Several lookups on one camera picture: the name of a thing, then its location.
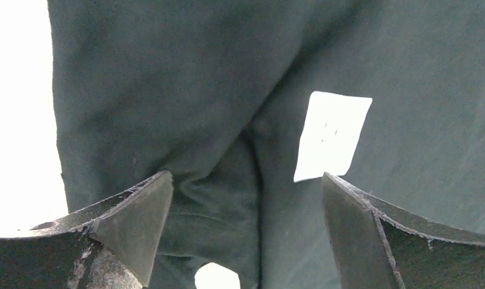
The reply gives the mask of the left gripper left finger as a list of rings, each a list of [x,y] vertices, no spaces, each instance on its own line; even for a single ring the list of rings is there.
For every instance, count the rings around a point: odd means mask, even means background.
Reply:
[[[143,288],[173,195],[170,172],[27,231],[0,235],[0,288]]]

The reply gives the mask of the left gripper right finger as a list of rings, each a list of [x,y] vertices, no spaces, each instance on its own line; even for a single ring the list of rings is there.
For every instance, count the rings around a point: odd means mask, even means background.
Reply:
[[[329,173],[322,188],[343,288],[485,288],[485,235],[418,216]]]

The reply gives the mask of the black t shirt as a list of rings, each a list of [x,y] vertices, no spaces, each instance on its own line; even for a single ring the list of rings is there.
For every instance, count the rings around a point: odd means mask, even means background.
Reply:
[[[313,92],[372,99],[356,187],[485,234],[485,1],[49,1],[57,148],[76,211],[168,170],[150,288],[339,288]]]

